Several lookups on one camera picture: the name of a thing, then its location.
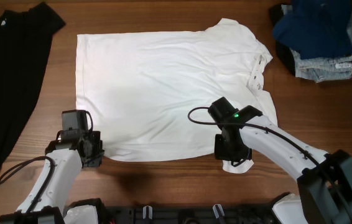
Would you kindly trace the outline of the white t-shirt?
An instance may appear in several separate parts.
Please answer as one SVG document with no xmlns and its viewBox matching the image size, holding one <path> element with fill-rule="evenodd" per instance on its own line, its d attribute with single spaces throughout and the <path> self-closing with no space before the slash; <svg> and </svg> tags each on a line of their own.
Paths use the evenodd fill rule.
<svg viewBox="0 0 352 224">
<path fill-rule="evenodd" d="M 263 89 L 271 60 L 266 46 L 231 19 L 197 32 L 80 34 L 76 107 L 91 113 L 110 159 L 204 156 L 213 153 L 219 133 L 205 107 L 221 97 L 277 122 Z"/>
</svg>

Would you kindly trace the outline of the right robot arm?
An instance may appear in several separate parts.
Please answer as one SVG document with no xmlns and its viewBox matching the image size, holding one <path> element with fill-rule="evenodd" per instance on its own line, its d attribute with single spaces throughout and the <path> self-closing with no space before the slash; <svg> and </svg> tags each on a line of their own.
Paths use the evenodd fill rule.
<svg viewBox="0 0 352 224">
<path fill-rule="evenodd" d="M 352 223 L 352 157 L 309 146 L 273 124 L 248 105 L 239 110 L 224 97 L 208 109 L 220 128 L 215 157 L 233 168 L 248 170 L 253 151 L 281 167 L 299 188 L 308 223 Z"/>
</svg>

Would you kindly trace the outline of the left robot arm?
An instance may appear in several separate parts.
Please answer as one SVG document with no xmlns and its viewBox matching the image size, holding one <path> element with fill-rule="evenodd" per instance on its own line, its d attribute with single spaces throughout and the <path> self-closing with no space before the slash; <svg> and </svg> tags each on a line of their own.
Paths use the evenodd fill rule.
<svg viewBox="0 0 352 224">
<path fill-rule="evenodd" d="M 84 167 L 99 167 L 104 150 L 99 131 L 58 132 L 44 156 L 21 162 L 0 176 L 0 185 L 25 166 L 44 161 L 44 167 L 26 199 L 14 213 L 1 215 L 0 223 L 110 223 L 99 198 L 73 202 L 66 207 L 69 191 Z"/>
</svg>

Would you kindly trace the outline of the black garment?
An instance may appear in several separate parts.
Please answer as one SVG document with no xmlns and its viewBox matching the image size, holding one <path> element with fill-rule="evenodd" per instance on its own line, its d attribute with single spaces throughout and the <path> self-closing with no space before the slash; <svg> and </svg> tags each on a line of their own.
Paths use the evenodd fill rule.
<svg viewBox="0 0 352 224">
<path fill-rule="evenodd" d="M 0 17 L 0 169 L 35 109 L 53 35 L 64 26 L 45 2 Z"/>
</svg>

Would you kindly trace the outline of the dark folded garment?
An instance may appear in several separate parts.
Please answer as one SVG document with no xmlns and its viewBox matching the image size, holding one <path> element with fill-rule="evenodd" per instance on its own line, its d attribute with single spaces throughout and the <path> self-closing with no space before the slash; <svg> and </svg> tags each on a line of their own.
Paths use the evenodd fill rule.
<svg viewBox="0 0 352 224">
<path fill-rule="evenodd" d="M 283 6 L 286 3 L 279 3 L 269 8 L 269 17 L 274 28 L 272 35 L 276 40 L 276 55 L 291 75 L 295 76 L 295 60 L 291 50 L 281 40 L 285 36 L 288 25 L 283 18 L 285 16 Z"/>
</svg>

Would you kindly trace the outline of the folded light denim jeans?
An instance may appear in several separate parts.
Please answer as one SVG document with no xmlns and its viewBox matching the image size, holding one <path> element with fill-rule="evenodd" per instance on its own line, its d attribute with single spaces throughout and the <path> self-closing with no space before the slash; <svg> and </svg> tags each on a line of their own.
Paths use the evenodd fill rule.
<svg viewBox="0 0 352 224">
<path fill-rule="evenodd" d="M 330 6 L 331 12 L 342 13 L 342 11 L 350 11 L 350 19 L 346 24 L 346 33 L 352 45 L 352 6 L 351 1 L 334 1 Z M 280 10 L 282 16 L 292 14 L 292 5 L 281 4 Z M 321 29 L 331 31 L 334 27 L 331 21 L 331 16 L 323 15 L 314 18 L 305 19 L 305 22 L 314 23 L 314 25 L 321 25 Z M 317 83 L 332 80 L 347 80 L 352 78 L 352 54 L 344 57 L 325 58 L 317 57 L 310 59 L 301 59 L 300 53 L 291 49 L 279 42 L 277 45 L 277 55 L 282 60 L 282 63 L 289 69 L 289 71 L 298 78 L 313 80 Z"/>
</svg>

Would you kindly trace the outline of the blue folded shirt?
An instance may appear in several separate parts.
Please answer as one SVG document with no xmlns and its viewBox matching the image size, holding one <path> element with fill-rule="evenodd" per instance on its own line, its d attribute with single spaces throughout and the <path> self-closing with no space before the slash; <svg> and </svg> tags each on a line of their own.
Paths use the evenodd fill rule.
<svg viewBox="0 0 352 224">
<path fill-rule="evenodd" d="M 349 0 L 293 0 L 292 14 L 285 15 L 283 21 L 288 25 L 284 44 L 300 53 L 302 59 L 317 57 L 335 58 L 352 54 L 352 45 L 346 33 L 346 24 L 350 19 L 350 11 L 331 12 L 334 1 Z M 321 29 L 321 25 L 305 22 L 305 19 L 317 16 L 331 16 L 334 27 L 331 31 Z"/>
</svg>

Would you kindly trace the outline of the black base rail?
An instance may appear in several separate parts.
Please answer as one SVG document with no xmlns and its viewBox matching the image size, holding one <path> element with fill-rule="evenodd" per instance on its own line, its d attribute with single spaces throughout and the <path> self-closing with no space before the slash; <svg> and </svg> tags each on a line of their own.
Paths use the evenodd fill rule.
<svg viewBox="0 0 352 224">
<path fill-rule="evenodd" d="M 220 213 L 215 207 L 108 207 L 110 223 L 234 223 L 275 224 L 278 221 L 267 205 L 222 206 Z"/>
</svg>

